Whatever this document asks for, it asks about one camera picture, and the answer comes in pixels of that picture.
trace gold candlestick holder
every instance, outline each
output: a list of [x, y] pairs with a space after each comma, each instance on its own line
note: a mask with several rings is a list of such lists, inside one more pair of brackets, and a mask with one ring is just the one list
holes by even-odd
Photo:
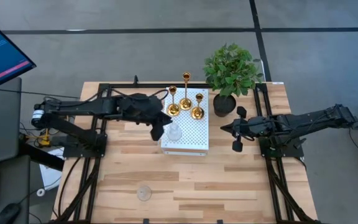
[[175, 104], [175, 93], [177, 92], [177, 88], [175, 86], [171, 86], [169, 89], [169, 93], [172, 95], [172, 103], [167, 108], [167, 113], [170, 116], [177, 116], [180, 113], [179, 105]]
[[187, 98], [187, 83], [190, 80], [190, 73], [185, 72], [183, 74], [183, 79], [185, 80], [185, 97], [180, 100], [179, 105], [182, 110], [189, 110], [191, 108], [191, 100]]
[[191, 110], [191, 117], [194, 119], [202, 119], [204, 117], [204, 109], [200, 107], [200, 103], [203, 100], [204, 96], [201, 93], [196, 95], [197, 107]]

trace wooden table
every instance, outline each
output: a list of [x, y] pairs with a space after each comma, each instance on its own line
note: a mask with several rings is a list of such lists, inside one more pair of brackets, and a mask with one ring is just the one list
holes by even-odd
[[[86, 82], [81, 99], [94, 95], [99, 84]], [[268, 83], [267, 86], [273, 114], [291, 113], [284, 85]], [[150, 95], [158, 89], [118, 90]], [[151, 140], [151, 127], [108, 122], [108, 146], [101, 160], [93, 223], [142, 223], [144, 218], [149, 218], [151, 223], [216, 223], [219, 219], [224, 223], [275, 223], [265, 159], [260, 155], [259, 144], [243, 139], [243, 152], [231, 149], [232, 136], [219, 127], [231, 123], [237, 115], [232, 112], [218, 118], [213, 112], [216, 94], [217, 91], [209, 92], [209, 154], [205, 157], [162, 154], [160, 146]], [[237, 106], [247, 109], [247, 119], [257, 115], [252, 91], [236, 100]], [[77, 116], [75, 124], [90, 128], [91, 119]], [[78, 191], [83, 160], [77, 163], [68, 180], [62, 211]], [[74, 161], [65, 162], [58, 195]], [[307, 215], [317, 219], [305, 168], [293, 158], [283, 158], [283, 163], [293, 198]], [[153, 192], [146, 202], [136, 195], [141, 185], [149, 186]], [[279, 195], [285, 218], [284, 202]], [[87, 200], [85, 195], [81, 218], [85, 217]]]

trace concrete floor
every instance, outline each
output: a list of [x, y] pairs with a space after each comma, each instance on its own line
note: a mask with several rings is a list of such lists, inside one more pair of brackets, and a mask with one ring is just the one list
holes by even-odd
[[[358, 27], [358, 1], [255, 0], [262, 28]], [[0, 0], [0, 29], [253, 27], [248, 0]], [[253, 32], [62, 34], [9, 36], [38, 67], [22, 76], [25, 91], [79, 96], [85, 81], [204, 80], [203, 59], [225, 42], [259, 57]], [[273, 81], [285, 82], [294, 114], [342, 103], [358, 116], [358, 32], [263, 33]], [[23, 95], [21, 120], [34, 103]], [[358, 131], [353, 132], [358, 143]], [[304, 145], [319, 219], [358, 223], [358, 150], [346, 130], [310, 134]], [[33, 164], [32, 188], [40, 185]], [[30, 211], [50, 218], [56, 191], [32, 197]]]

